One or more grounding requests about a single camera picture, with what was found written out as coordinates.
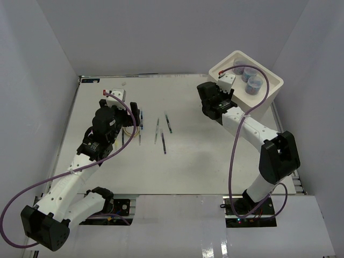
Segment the paper clip jar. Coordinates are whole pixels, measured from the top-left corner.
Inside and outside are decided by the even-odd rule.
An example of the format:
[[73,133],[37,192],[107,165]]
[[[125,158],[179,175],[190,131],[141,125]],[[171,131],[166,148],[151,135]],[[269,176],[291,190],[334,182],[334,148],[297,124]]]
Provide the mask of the paper clip jar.
[[249,78],[245,92],[249,95],[257,95],[263,85],[263,80],[259,76],[252,76]]
[[235,66],[235,68],[232,69],[232,71],[236,74],[236,75],[242,75],[243,71],[245,69],[244,66],[241,65],[246,65],[247,64],[247,60],[243,59],[243,58],[236,58],[233,61],[233,65]]
[[252,76],[256,76],[257,73],[258,73],[258,71],[255,68],[245,67],[243,70],[243,73],[241,75],[241,79],[247,83],[249,78]]

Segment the white drawer storage box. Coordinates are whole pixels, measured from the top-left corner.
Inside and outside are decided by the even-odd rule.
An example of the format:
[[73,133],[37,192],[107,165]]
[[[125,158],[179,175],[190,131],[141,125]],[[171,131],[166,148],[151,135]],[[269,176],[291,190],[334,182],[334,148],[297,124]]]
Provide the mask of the white drawer storage box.
[[233,101],[245,112],[255,107],[266,98],[262,105],[250,113],[254,119],[259,121],[280,91],[284,84],[283,79],[242,51],[234,51],[221,60],[209,70],[209,76],[211,76],[214,81],[218,81],[219,72],[242,63],[258,67],[260,70],[257,71],[244,67],[233,68],[225,71],[225,76],[220,80],[220,83],[223,84],[224,81],[227,81],[231,77],[235,77],[232,86],[229,87],[226,85],[224,91],[228,92],[230,88],[232,88],[234,90]]

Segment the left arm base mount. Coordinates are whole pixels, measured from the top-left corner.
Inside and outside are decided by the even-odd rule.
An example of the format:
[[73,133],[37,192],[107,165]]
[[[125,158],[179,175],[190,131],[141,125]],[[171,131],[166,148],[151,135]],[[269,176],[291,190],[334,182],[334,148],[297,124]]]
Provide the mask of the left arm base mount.
[[91,192],[97,192],[105,194],[108,213],[110,216],[100,216],[104,214],[103,211],[97,212],[87,218],[80,225],[95,225],[95,226],[130,226],[134,215],[136,200],[138,195],[113,195],[113,201],[109,200],[109,190],[101,190],[100,187],[96,187],[93,190],[87,190],[84,197]]

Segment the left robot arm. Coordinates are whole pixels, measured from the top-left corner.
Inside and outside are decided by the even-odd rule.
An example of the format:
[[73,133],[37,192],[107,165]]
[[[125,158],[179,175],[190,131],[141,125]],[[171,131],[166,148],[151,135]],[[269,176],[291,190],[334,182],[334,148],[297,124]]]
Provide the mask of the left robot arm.
[[120,130],[139,125],[140,111],[135,102],[130,103],[130,112],[108,99],[101,99],[99,104],[67,175],[35,206],[25,206],[20,214],[25,235],[53,252],[63,246],[70,230],[79,223],[96,213],[107,215],[113,210],[113,192],[106,188],[95,187],[77,203],[73,200],[103,159],[110,156]]

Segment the dark green pen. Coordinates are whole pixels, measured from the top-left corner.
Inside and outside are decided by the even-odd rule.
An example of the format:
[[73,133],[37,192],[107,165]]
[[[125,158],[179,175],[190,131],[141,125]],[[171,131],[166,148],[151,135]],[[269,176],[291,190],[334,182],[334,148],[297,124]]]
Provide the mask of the dark green pen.
[[169,117],[168,117],[168,114],[166,112],[164,112],[164,117],[166,119],[166,122],[167,122],[167,125],[168,125],[168,129],[169,129],[169,133],[173,133],[172,131],[172,128],[171,128],[171,124],[170,124],[170,121],[169,121]]

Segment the light green pen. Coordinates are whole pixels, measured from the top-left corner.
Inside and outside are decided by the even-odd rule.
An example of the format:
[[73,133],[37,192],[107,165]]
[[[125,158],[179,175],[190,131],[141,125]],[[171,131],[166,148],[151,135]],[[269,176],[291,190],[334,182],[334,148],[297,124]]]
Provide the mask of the light green pen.
[[158,118],[157,122],[156,122],[156,128],[155,128],[154,144],[156,144],[156,142],[157,142],[157,136],[158,136],[158,132],[159,132],[159,122],[160,122],[160,119]]

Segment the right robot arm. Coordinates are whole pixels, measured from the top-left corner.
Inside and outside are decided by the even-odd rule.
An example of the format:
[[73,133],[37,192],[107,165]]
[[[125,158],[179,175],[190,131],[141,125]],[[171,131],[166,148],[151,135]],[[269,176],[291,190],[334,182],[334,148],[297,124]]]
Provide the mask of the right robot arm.
[[256,214],[281,181],[300,167],[295,137],[289,131],[272,130],[245,114],[232,101],[233,90],[226,94],[216,83],[205,82],[197,86],[197,91],[202,112],[234,136],[233,146],[243,137],[260,154],[259,175],[255,181],[240,199],[229,198],[230,209],[239,218]]

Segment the purple pen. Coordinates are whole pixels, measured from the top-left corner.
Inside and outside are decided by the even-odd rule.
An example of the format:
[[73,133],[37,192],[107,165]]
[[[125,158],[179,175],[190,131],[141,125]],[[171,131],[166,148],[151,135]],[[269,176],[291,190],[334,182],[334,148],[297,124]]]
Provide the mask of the purple pen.
[[167,149],[166,149],[166,141],[164,138],[163,129],[160,129],[160,135],[161,135],[161,140],[162,140],[163,153],[166,155]]

